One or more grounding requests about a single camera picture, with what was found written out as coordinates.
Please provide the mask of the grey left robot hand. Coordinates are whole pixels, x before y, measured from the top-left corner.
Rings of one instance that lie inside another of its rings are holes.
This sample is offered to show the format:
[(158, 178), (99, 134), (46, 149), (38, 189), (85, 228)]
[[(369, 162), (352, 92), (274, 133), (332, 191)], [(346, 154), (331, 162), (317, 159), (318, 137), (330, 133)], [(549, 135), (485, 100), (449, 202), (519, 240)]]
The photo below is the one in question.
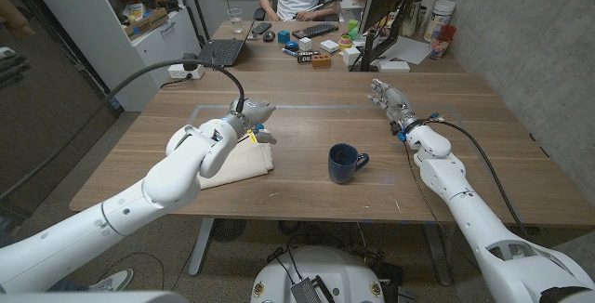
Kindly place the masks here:
[(243, 110), (237, 110), (239, 99), (235, 99), (230, 105), (230, 114), (227, 122), (233, 127), (237, 138), (240, 138), (251, 130), (259, 143), (276, 144), (276, 138), (264, 127), (264, 123), (271, 117), (276, 107), (268, 101), (257, 99), (245, 99)]

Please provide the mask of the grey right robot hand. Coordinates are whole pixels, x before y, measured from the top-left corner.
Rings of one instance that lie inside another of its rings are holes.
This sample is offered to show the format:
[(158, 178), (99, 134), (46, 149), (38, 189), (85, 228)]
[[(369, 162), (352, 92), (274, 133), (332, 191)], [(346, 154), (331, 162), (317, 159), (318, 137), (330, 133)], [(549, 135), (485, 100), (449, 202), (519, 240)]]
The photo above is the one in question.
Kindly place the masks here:
[(398, 124), (404, 135), (421, 124), (410, 108), (408, 98), (401, 91), (377, 78), (372, 80), (371, 87), (378, 98), (368, 95), (368, 99), (383, 110), (390, 121)]

